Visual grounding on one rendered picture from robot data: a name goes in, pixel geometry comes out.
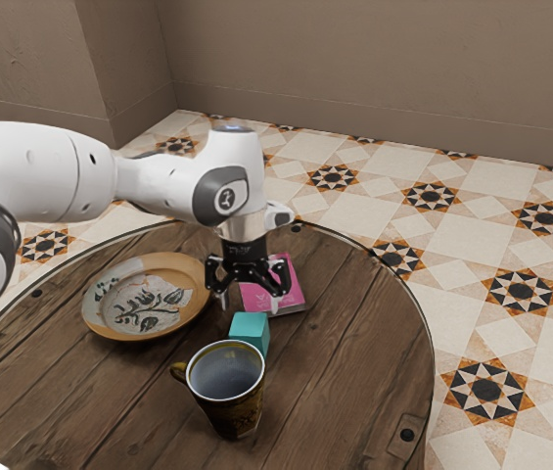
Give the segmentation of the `ochre floral ceramic plate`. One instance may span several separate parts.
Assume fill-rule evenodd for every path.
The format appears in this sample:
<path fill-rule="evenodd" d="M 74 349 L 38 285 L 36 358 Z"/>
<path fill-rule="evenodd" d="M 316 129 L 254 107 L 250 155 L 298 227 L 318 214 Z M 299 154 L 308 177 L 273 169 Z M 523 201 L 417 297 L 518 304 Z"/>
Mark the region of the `ochre floral ceramic plate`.
<path fill-rule="evenodd" d="M 86 325 L 118 341 L 154 339 L 190 323 L 209 291 L 205 269 L 180 253 L 152 253 L 106 269 L 87 290 L 81 308 Z"/>

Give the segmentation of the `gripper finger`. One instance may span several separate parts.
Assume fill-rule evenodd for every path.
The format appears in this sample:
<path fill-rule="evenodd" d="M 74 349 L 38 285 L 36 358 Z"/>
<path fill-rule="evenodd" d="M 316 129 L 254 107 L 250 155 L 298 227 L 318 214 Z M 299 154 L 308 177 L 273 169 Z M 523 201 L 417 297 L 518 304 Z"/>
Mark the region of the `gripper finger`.
<path fill-rule="evenodd" d="M 215 254 L 210 254 L 205 260 L 205 286 L 219 299 L 222 309 L 229 307 L 230 283 L 231 274 L 226 261 Z"/>
<path fill-rule="evenodd" d="M 276 314 L 290 292 L 290 268 L 285 258 L 262 259 L 255 268 L 255 282 L 270 296 L 270 312 Z"/>

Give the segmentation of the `dark yellow patterned mug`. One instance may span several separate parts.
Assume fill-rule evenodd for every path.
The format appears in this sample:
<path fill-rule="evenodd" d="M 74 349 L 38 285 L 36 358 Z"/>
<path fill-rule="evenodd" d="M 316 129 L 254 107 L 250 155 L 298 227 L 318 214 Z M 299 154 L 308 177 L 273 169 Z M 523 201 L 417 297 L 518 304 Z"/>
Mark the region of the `dark yellow patterned mug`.
<path fill-rule="evenodd" d="M 211 343 L 187 363 L 173 363 L 169 371 L 189 388 L 220 437 L 239 440 L 256 429 L 265 360 L 255 346 L 239 340 Z"/>

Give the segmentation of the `teal block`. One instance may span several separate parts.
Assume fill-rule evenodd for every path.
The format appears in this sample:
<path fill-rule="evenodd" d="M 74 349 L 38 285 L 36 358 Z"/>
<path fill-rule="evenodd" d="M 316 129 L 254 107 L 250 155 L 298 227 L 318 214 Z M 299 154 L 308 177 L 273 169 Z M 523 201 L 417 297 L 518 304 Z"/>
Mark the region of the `teal block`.
<path fill-rule="evenodd" d="M 264 357 L 267 357 L 270 343 L 267 314 L 265 312 L 235 312 L 228 331 L 228 338 L 252 344 Z"/>

